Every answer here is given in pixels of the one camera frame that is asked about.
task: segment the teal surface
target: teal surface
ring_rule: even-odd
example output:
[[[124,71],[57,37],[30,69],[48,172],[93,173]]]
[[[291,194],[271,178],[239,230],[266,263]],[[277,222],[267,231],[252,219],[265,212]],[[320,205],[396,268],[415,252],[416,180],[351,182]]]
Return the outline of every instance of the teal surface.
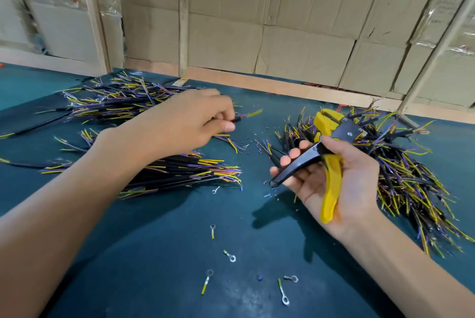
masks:
[[[78,83],[77,77],[68,75],[63,75],[63,81],[55,82],[59,76],[50,81],[49,71],[35,71],[22,81],[22,70],[0,69],[0,101],[4,99],[4,88],[11,91],[11,87],[22,84],[23,95],[9,97],[10,105],[29,101],[0,111],[0,133],[40,122],[46,116],[32,113],[64,104],[58,95],[30,101],[39,97],[37,91],[46,95],[66,88],[64,85]],[[145,76],[152,81],[170,80],[154,74]],[[308,113],[322,106],[335,107],[202,82],[190,84],[220,89],[243,106],[238,109],[241,113],[263,109],[261,114],[238,123],[232,134],[236,141],[246,144],[255,138],[276,142],[272,136],[274,129],[282,129],[284,118],[297,117],[303,106]],[[411,118],[420,123],[427,121]],[[32,163],[58,157],[73,159],[74,156],[58,152],[60,146],[52,137],[79,142],[77,133],[83,127],[76,122],[55,123],[24,136],[4,139],[0,141],[0,157]],[[431,131],[428,136],[419,136],[418,141],[434,153],[420,160],[458,197],[453,210],[460,219],[459,227],[475,236],[475,129],[438,121]],[[203,186],[115,202],[87,238],[44,317],[401,316],[346,250],[300,204],[293,203],[293,194],[281,188],[275,196],[263,184],[269,179],[271,162],[258,153],[255,144],[251,143],[245,154],[235,154],[226,143],[212,140],[201,151],[208,158],[239,165],[244,172],[243,191],[222,187],[213,195],[213,187]],[[0,165],[0,214],[50,179],[34,170]],[[405,220],[395,222],[415,238]],[[214,240],[210,224],[217,226]],[[462,240],[460,245],[465,253],[435,259],[475,291],[475,245]],[[236,256],[235,263],[229,261],[223,249]],[[214,275],[201,296],[208,269],[213,269]],[[290,300],[288,307],[282,304],[277,285],[277,278],[283,274],[299,277],[297,284],[284,282]]]

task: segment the tool handle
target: tool handle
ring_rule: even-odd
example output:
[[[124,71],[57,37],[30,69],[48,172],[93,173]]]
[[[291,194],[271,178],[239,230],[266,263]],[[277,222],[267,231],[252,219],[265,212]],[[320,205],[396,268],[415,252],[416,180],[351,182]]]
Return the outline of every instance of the tool handle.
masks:
[[[326,191],[320,211],[320,219],[327,224],[333,219],[333,212],[340,196],[341,188],[341,156],[333,154],[323,155],[326,169]]]

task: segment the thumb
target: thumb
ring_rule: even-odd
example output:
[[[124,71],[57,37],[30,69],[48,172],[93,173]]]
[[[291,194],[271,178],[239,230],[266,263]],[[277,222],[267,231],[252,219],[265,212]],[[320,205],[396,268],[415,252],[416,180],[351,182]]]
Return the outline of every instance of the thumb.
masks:
[[[233,122],[223,119],[213,119],[203,126],[203,130],[207,135],[215,135],[221,132],[232,132],[236,129]]]
[[[346,162],[355,161],[361,154],[364,154],[352,144],[341,140],[331,139],[329,136],[322,136],[320,141],[333,153],[342,156]]]

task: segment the pliers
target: pliers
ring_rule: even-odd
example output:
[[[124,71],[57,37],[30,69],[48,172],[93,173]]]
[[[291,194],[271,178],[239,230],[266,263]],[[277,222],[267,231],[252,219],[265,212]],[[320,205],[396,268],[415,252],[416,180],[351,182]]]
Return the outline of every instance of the pliers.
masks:
[[[326,224],[333,219],[333,212],[340,195],[341,188],[341,156],[331,152],[320,142],[320,136],[331,136],[333,139],[343,140],[349,143],[360,135],[364,135],[363,129],[352,119],[330,109],[322,109],[313,120],[318,129],[315,136],[315,144],[305,153],[290,163],[282,172],[271,179],[270,187],[281,185],[297,171],[308,167],[313,163],[322,162],[326,170],[326,191],[323,199],[320,219]]]

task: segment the dark green work surface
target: dark green work surface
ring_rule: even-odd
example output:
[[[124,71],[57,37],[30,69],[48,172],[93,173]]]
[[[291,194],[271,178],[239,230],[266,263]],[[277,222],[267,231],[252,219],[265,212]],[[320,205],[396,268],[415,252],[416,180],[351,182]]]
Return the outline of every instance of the dark green work surface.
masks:
[[[168,81],[169,77],[147,79]],[[269,138],[281,130],[284,118],[296,118],[303,106],[315,113],[324,104],[201,82],[234,99],[241,113],[260,108],[257,116],[237,124],[232,137],[240,143]],[[0,133],[52,117],[32,115],[64,105],[48,96],[0,111]],[[0,141],[0,157],[12,161],[44,162],[74,155],[59,152],[59,136],[80,142],[80,123],[54,123],[24,136]],[[459,226],[475,236],[472,181],[475,137],[472,126],[440,121],[419,141],[434,154],[421,157],[447,188],[460,198],[454,212]],[[131,201],[116,201],[87,238],[72,268],[45,310],[44,317],[400,317],[401,313],[345,249],[309,216],[294,195],[283,188],[275,197],[264,181],[271,161],[255,143],[236,154],[225,142],[212,140],[201,149],[210,159],[239,165],[243,191],[237,187],[184,188]],[[0,165],[0,213],[4,214],[49,181],[35,170]],[[408,224],[398,220],[403,230]],[[210,224],[216,239],[211,240]],[[445,269],[475,290],[475,247],[460,241],[465,253],[437,259]],[[223,249],[236,256],[231,263]],[[206,293],[201,289],[206,270],[213,269]],[[277,278],[284,281],[290,306],[281,302]]]

